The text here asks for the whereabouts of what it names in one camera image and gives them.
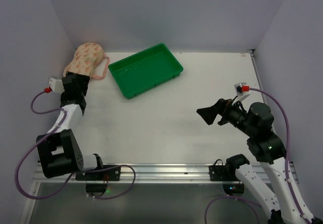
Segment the peach patterned mesh laundry bag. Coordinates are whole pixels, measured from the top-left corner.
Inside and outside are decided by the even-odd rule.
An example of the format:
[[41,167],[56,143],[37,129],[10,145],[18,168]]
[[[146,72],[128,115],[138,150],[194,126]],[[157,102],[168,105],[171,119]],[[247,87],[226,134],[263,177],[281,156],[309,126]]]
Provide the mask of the peach patterned mesh laundry bag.
[[[102,75],[95,73],[95,68],[106,60]],[[94,42],[87,42],[77,47],[72,61],[65,67],[63,76],[68,73],[88,76],[96,80],[102,80],[106,77],[110,64],[110,58],[104,53],[103,48]]]

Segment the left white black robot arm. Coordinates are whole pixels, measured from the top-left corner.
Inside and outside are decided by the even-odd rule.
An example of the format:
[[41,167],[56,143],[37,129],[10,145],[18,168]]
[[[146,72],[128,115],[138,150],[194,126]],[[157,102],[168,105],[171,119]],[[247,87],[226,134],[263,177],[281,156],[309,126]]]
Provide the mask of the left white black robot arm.
[[60,80],[63,91],[59,117],[48,131],[48,137],[39,135],[36,138],[37,142],[44,139],[37,151],[46,178],[103,169],[97,153],[87,157],[82,154],[73,133],[85,113],[89,81],[89,76],[76,73],[67,73]]

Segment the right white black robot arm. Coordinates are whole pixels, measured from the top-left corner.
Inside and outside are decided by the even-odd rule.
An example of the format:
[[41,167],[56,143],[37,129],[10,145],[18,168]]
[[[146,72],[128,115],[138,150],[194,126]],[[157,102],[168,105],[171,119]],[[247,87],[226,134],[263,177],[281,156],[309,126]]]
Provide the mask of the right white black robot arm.
[[219,99],[215,105],[196,111],[212,125],[218,115],[218,125],[232,124],[248,136],[247,145],[268,176],[271,187],[257,176],[248,159],[238,154],[226,160],[225,168],[249,189],[265,211],[268,223],[322,223],[315,217],[297,188],[287,163],[282,140],[272,130],[274,116],[268,105],[256,102],[245,110],[241,102]]

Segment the green plastic tray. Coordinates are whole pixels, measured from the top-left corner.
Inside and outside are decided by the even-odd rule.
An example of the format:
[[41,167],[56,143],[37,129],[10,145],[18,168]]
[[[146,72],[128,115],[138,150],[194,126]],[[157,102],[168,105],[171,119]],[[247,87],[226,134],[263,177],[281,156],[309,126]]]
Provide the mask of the green plastic tray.
[[183,66],[163,43],[109,65],[109,71],[127,99],[157,87],[183,72]]

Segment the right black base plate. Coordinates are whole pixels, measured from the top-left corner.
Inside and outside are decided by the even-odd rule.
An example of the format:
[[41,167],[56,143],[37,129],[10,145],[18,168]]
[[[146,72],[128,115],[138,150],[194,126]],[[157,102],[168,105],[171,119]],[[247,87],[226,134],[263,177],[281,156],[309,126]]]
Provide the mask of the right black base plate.
[[236,177],[230,175],[221,159],[217,159],[212,165],[208,166],[208,173],[212,182],[238,181]]

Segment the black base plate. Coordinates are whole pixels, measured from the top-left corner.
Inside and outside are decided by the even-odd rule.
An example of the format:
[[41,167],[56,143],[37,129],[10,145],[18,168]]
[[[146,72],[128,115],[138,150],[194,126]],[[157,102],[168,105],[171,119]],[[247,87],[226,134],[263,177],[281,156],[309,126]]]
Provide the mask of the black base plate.
[[106,165],[102,167],[102,172],[94,172],[94,170],[85,173],[77,173],[75,179],[77,181],[119,181],[121,167],[119,165]]
[[236,177],[230,175],[221,159],[217,159],[212,165],[208,166],[208,173],[212,182],[238,181]]

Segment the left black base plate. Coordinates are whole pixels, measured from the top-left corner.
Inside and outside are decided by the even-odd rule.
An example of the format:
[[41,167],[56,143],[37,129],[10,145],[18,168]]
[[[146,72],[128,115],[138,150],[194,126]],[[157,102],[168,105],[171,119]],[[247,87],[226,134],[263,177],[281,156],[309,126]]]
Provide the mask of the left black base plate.
[[85,173],[77,173],[75,179],[77,181],[119,181],[121,167],[119,165],[106,165],[102,167],[102,172],[94,172],[94,170]]

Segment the aluminium mounting rail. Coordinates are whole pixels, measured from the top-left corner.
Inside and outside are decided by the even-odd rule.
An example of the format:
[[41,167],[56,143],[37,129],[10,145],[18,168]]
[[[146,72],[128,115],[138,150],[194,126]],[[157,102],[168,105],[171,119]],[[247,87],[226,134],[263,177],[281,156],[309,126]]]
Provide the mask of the aluminium mounting rail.
[[[210,180],[209,168],[210,163],[206,164],[129,164],[136,173],[135,184],[207,184],[216,181]],[[264,170],[258,163],[251,163],[254,172],[260,177],[266,184],[269,184],[269,178]],[[109,183],[131,183],[133,181],[133,172],[128,167],[121,167],[121,172],[116,171],[117,180],[111,180],[109,175]],[[69,174],[47,179],[41,169],[40,164],[37,165],[33,181],[37,183],[63,183]],[[76,175],[73,175],[69,183],[76,183]],[[102,181],[87,181],[88,183],[102,183]]]

